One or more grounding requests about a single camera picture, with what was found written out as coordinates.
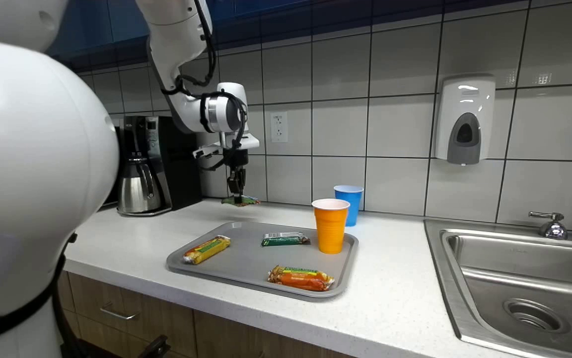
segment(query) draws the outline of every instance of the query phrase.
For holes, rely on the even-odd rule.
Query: orange cup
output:
[[[342,199],[312,201],[318,223],[318,249],[328,255],[342,253],[350,203]]]

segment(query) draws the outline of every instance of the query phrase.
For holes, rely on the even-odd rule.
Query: coffee maker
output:
[[[195,134],[181,134],[167,116],[124,120],[120,213],[153,217],[203,199]]]

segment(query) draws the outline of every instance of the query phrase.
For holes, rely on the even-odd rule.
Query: blue cup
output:
[[[344,201],[350,203],[346,227],[358,225],[360,207],[362,207],[362,197],[364,197],[364,187],[356,187],[356,185],[336,185],[336,187],[334,187],[334,197],[336,197],[336,199],[344,199]]]

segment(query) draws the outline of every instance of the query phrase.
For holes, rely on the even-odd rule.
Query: stainless steel sink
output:
[[[426,223],[461,341],[517,357],[572,357],[572,241]]]

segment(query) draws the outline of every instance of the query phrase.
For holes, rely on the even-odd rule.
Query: wooden cabinet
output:
[[[165,358],[344,358],[344,355],[195,313],[126,289],[64,273],[60,297],[78,339],[136,358],[167,337]]]

